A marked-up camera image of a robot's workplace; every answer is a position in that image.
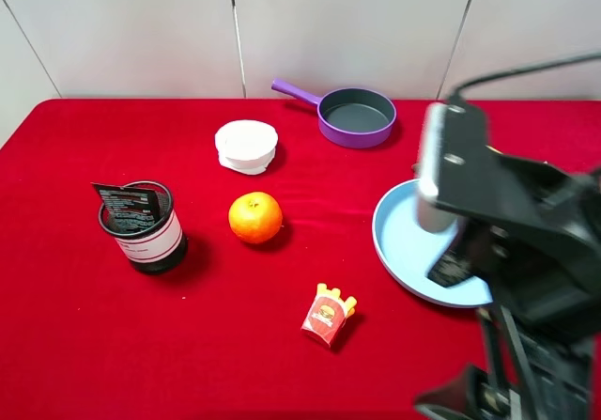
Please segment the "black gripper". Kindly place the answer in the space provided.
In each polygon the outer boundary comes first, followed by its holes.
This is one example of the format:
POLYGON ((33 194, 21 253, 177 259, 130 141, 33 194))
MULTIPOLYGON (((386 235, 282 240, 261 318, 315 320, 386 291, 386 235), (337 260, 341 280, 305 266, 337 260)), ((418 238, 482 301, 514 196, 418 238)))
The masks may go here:
POLYGON ((483 279, 495 304, 525 330, 561 343, 600 330, 600 187, 492 150, 485 113, 446 102, 436 207, 455 238, 426 273, 443 288, 483 279))

